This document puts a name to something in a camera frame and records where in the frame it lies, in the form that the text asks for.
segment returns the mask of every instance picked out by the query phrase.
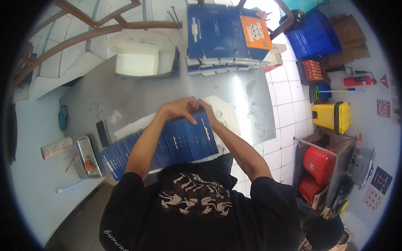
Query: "metal pan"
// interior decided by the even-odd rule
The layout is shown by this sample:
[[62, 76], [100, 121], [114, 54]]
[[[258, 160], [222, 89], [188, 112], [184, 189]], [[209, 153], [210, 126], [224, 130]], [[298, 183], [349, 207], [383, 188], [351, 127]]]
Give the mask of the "metal pan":
[[[76, 169], [78, 174], [85, 173], [86, 177], [89, 179], [100, 179], [102, 178], [101, 170], [99, 169], [98, 162], [96, 161], [94, 151], [92, 150], [91, 142], [87, 136], [80, 137], [76, 142], [77, 154], [80, 158], [80, 163], [77, 163]], [[85, 170], [85, 159], [89, 158], [90, 162], [94, 166], [92, 171]]]

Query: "yellow mop bucket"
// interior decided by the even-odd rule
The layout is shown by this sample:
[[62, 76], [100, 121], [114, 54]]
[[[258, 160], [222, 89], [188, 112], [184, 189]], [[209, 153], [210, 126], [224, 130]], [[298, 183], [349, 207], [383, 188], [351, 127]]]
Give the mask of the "yellow mop bucket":
[[334, 130], [338, 135], [344, 134], [351, 125], [351, 109], [348, 102], [313, 104], [311, 111], [316, 115], [313, 124]]

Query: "smartphone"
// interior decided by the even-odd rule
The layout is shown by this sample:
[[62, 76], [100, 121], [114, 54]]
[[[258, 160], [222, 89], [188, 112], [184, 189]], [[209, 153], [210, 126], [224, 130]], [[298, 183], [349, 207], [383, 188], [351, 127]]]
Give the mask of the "smartphone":
[[98, 135], [100, 139], [100, 143], [102, 144], [103, 148], [110, 146], [109, 135], [106, 131], [106, 123], [104, 120], [99, 121], [96, 123], [96, 129], [98, 130]]

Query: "red fire extinguisher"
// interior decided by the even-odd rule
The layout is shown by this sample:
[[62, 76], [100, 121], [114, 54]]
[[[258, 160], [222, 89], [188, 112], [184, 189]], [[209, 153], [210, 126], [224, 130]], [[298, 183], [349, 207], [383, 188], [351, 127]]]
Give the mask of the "red fire extinguisher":
[[363, 77], [354, 77], [354, 78], [345, 78], [343, 80], [343, 84], [345, 86], [365, 86], [365, 85], [371, 85], [371, 84], [377, 84], [377, 80], [374, 78], [374, 74], [369, 71], [355, 71], [356, 74], [361, 74], [361, 73], [371, 73], [373, 75], [373, 78], [369, 76], [363, 76]]

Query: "hand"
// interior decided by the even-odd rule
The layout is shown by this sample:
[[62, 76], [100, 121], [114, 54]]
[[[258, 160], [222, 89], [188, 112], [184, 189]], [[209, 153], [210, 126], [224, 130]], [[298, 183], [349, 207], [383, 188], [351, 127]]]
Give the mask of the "hand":
[[212, 130], [214, 130], [221, 123], [216, 119], [212, 106], [208, 103], [205, 103], [203, 100], [199, 99], [195, 106], [195, 110], [198, 110], [200, 106], [205, 108], [211, 128], [212, 128]]
[[195, 118], [190, 112], [196, 111], [196, 100], [194, 97], [182, 98], [173, 102], [166, 103], [160, 107], [160, 110], [171, 118], [174, 116], [185, 117], [191, 124], [197, 124]]

